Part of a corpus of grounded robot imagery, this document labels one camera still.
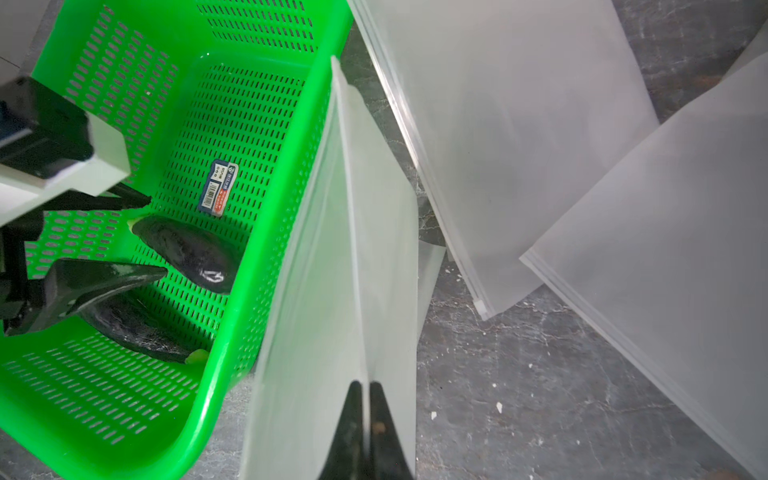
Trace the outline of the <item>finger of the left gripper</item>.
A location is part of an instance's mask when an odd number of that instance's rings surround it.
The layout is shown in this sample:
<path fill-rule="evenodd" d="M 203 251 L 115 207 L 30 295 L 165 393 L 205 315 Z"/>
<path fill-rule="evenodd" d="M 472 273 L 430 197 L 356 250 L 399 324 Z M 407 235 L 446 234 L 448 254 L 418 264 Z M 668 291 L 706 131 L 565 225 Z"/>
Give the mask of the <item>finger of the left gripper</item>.
<path fill-rule="evenodd" d="M 95 260 L 59 259 L 42 279 L 24 268 L 5 274 L 5 334 L 46 330 L 87 307 L 159 281 L 164 267 Z"/>
<path fill-rule="evenodd" d="M 105 193 L 91 195 L 76 190 L 68 190 L 43 203 L 41 211 L 122 211 L 147 207 L 152 197 L 132 188 L 126 183 L 119 183 Z"/>

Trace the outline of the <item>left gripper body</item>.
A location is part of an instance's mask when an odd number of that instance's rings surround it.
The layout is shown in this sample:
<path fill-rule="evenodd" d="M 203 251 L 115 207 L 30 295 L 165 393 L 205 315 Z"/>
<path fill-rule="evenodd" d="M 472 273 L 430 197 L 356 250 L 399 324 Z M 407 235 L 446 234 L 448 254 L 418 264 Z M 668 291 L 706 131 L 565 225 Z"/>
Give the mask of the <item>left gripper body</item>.
<path fill-rule="evenodd" d="M 31 280 L 27 272 L 27 242 L 39 239 L 44 213 L 32 210 L 1 228 L 1 326 L 5 336 L 30 331 L 43 307 L 42 280 Z"/>

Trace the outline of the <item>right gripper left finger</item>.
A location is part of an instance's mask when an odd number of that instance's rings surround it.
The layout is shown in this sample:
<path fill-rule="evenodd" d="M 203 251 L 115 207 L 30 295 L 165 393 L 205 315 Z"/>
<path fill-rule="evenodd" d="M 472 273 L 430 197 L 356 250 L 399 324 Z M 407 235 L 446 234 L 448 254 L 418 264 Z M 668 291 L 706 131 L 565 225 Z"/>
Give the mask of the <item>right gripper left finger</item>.
<path fill-rule="evenodd" d="M 362 385 L 350 383 L 319 480 L 364 478 Z"/>

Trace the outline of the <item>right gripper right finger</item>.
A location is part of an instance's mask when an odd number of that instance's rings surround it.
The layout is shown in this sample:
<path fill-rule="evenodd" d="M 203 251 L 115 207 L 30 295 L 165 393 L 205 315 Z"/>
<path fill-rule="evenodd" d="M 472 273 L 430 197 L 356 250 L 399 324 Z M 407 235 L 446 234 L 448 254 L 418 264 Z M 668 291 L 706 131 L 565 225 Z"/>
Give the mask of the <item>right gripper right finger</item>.
<path fill-rule="evenodd" d="M 407 464 L 383 386 L 371 382 L 369 388 L 369 454 L 365 466 L 368 479 L 413 480 Z"/>

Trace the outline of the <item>dark eggplant bottom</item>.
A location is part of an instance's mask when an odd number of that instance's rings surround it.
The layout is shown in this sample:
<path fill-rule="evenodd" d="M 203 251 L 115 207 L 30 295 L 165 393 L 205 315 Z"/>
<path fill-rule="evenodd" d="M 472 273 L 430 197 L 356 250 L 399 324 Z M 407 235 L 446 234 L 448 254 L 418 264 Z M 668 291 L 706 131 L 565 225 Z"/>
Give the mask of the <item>dark eggplant bottom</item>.
<path fill-rule="evenodd" d="M 78 315 L 114 343 L 163 362 L 204 365 L 210 352 L 179 339 L 129 292 L 78 301 Z"/>

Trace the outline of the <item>dark eggplant diagonal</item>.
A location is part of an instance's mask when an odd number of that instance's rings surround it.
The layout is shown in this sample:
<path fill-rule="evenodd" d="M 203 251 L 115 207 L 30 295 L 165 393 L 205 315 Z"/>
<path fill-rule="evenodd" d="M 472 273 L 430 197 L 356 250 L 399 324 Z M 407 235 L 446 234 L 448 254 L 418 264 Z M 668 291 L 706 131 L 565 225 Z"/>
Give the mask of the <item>dark eggplant diagonal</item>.
<path fill-rule="evenodd" d="M 221 295 L 232 292 L 241 256 L 230 242 L 160 215 L 132 221 L 130 231 L 195 285 Z"/>

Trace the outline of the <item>clear zip-top bag stack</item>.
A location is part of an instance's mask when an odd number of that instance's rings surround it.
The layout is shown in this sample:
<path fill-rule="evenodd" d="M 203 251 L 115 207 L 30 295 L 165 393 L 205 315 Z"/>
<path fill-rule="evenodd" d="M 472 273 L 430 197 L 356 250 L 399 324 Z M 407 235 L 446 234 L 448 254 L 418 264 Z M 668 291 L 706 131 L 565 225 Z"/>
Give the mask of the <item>clear zip-top bag stack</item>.
<path fill-rule="evenodd" d="M 325 129 L 256 362 L 240 475 L 318 479 L 349 385 L 383 388 L 415 477 L 417 346 L 445 250 L 419 238 L 415 191 L 332 59 Z"/>

